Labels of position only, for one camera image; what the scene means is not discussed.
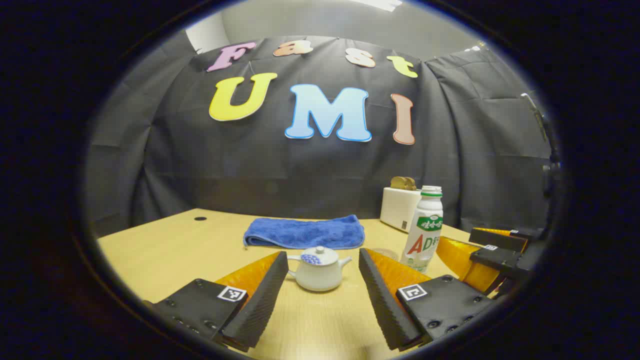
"yellow letter u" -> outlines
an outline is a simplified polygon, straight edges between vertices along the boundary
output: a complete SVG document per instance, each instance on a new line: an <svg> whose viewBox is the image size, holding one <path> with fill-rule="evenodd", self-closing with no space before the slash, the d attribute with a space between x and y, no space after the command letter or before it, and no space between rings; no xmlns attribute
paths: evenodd
<svg viewBox="0 0 640 360"><path fill-rule="evenodd" d="M216 84L217 91L211 99L211 105L209 105L209 115L217 121L230 121L242 119L255 113L264 102L269 83L277 77L278 74L274 72L264 72L252 76L251 80L254 84L251 95L242 105L231 105L231 97L244 78L239 76L219 81Z"/></svg>

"blue cloth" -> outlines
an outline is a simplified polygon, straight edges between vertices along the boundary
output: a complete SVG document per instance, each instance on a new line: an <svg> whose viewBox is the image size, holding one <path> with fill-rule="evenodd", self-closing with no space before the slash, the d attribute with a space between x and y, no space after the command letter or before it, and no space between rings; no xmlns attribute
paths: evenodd
<svg viewBox="0 0 640 360"><path fill-rule="evenodd" d="M355 215L322 221L257 218L244 233L244 246L281 246L307 249L353 249L364 242L364 227Z"/></svg>

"plastic bottle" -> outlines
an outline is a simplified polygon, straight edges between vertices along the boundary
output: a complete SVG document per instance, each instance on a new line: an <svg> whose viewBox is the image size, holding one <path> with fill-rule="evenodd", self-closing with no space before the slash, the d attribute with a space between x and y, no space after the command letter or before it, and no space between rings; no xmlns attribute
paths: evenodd
<svg viewBox="0 0 640 360"><path fill-rule="evenodd" d="M420 194L400 262L424 273L438 247L444 213L440 186L425 185Z"/></svg>

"white teapot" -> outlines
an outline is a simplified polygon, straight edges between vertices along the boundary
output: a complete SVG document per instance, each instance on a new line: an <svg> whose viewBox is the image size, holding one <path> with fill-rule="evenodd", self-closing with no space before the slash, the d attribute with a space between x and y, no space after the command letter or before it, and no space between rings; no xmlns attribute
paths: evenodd
<svg viewBox="0 0 640 360"><path fill-rule="evenodd" d="M287 256L298 260L298 271L289 270L289 275L305 289L327 291L336 288L342 281L342 267L351 261L351 256L338 260L338 253L332 249L316 246L304 250L300 256Z"/></svg>

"wooden table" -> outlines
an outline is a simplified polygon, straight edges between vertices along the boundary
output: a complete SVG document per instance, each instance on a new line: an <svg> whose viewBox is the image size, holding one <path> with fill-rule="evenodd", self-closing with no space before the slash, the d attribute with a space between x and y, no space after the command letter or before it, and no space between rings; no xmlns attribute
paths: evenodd
<svg viewBox="0 0 640 360"><path fill-rule="evenodd" d="M195 217L207 220L196 221ZM192 209L98 240L115 272L140 299L159 302L196 278L215 281L242 266L282 250L245 248L244 232L255 216ZM402 252L407 234L378 219L361 220L363 246ZM442 235L467 241L469 234L444 226ZM289 255L302 250L286 249ZM367 288L358 269L358 249L337 250L345 265L342 284L326 293L300 288L287 275L260 341L248 355L257 359L388 359ZM292 270L297 261L289 261ZM436 255L427 275L455 276Z"/></svg>

